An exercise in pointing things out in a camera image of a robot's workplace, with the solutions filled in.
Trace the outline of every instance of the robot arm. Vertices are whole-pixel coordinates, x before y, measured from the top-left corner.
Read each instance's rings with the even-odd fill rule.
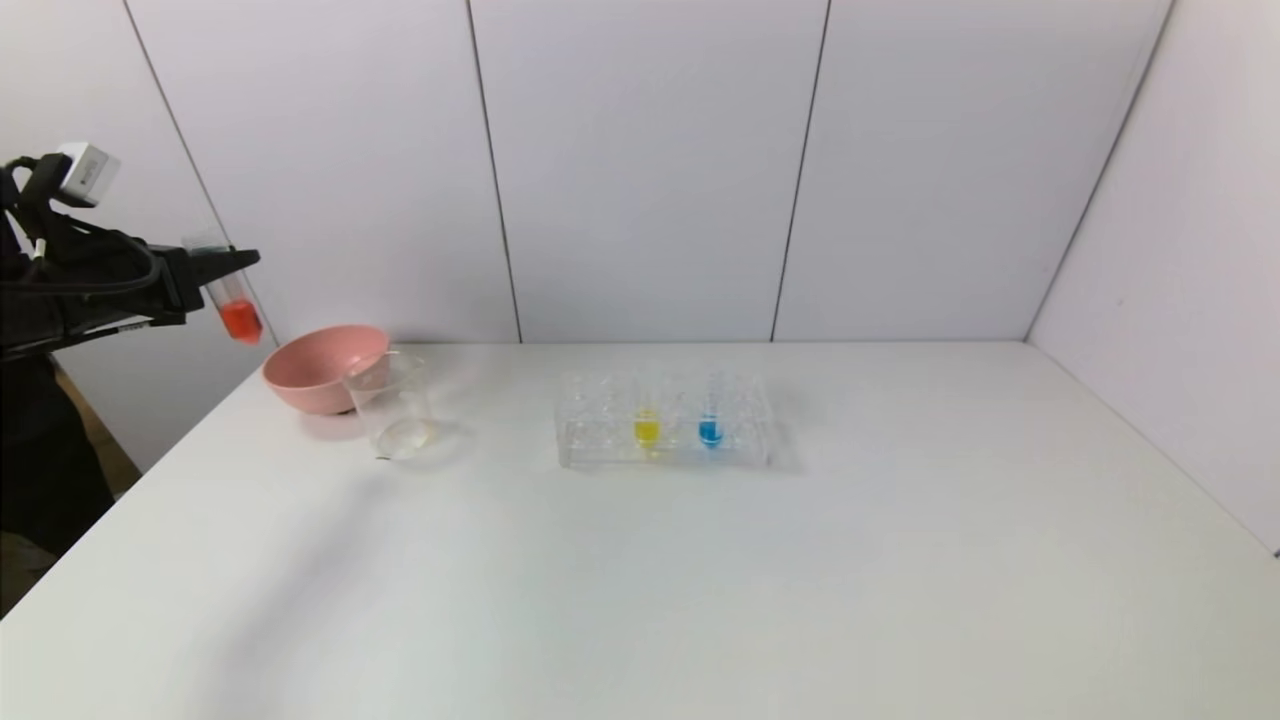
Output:
[[[4,213],[32,241],[23,251],[8,218],[3,251],[3,360],[40,355],[142,327],[180,325],[205,301],[200,288],[259,261],[256,250],[189,254],[148,245],[56,213],[52,200],[92,208],[118,161],[87,143],[40,160],[19,158],[0,172]],[[19,190],[18,168],[31,170]],[[132,318],[137,322],[127,323]]]

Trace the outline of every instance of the black cloth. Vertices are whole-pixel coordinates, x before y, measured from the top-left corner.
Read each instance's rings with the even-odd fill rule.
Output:
[[[0,529],[61,556],[111,507],[111,491],[70,397],[46,357],[0,364]]]

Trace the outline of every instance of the test tube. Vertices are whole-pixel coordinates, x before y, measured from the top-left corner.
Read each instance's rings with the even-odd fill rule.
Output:
[[[649,450],[658,445],[658,438],[662,437],[662,421],[658,419],[658,413],[653,402],[653,392],[645,379],[637,379],[635,392],[636,414],[634,428],[636,445]]]
[[[209,229],[198,234],[182,238],[183,247],[192,255],[205,252],[225,252],[230,250],[230,243],[223,238],[216,229]],[[257,318],[257,307],[253,306],[253,297],[248,293],[248,282],[243,270],[236,270],[205,286],[209,299],[218,307],[218,314],[223,319],[227,334],[244,345],[257,345],[262,338],[262,322]]]
[[[714,372],[707,378],[707,397],[703,400],[703,418],[698,421],[698,438],[708,448],[718,447],[724,439],[721,420],[721,400],[724,395],[724,374]]]

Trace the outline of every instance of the tabletop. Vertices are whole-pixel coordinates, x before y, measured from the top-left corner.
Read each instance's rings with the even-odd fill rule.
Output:
[[[407,350],[421,456],[250,377],[0,621],[0,716],[1280,708],[1280,562],[1029,346]],[[669,364],[759,373],[773,466],[558,465],[562,373]]]

